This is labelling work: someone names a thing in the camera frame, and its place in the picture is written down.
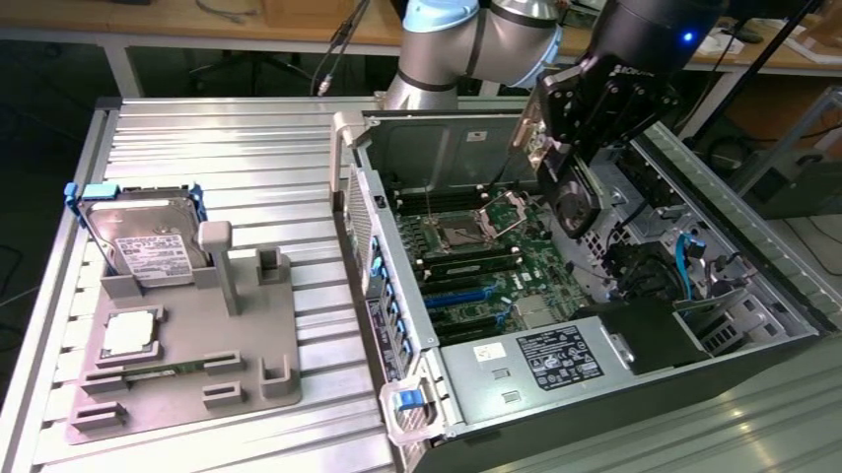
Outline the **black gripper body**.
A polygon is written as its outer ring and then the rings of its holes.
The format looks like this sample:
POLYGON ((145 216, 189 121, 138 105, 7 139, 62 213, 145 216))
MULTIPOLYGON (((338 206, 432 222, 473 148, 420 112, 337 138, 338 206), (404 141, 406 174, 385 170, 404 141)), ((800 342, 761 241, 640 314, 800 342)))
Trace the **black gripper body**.
POLYGON ((579 61, 583 90, 623 82, 663 88, 721 13, 720 1, 607 1, 579 61))

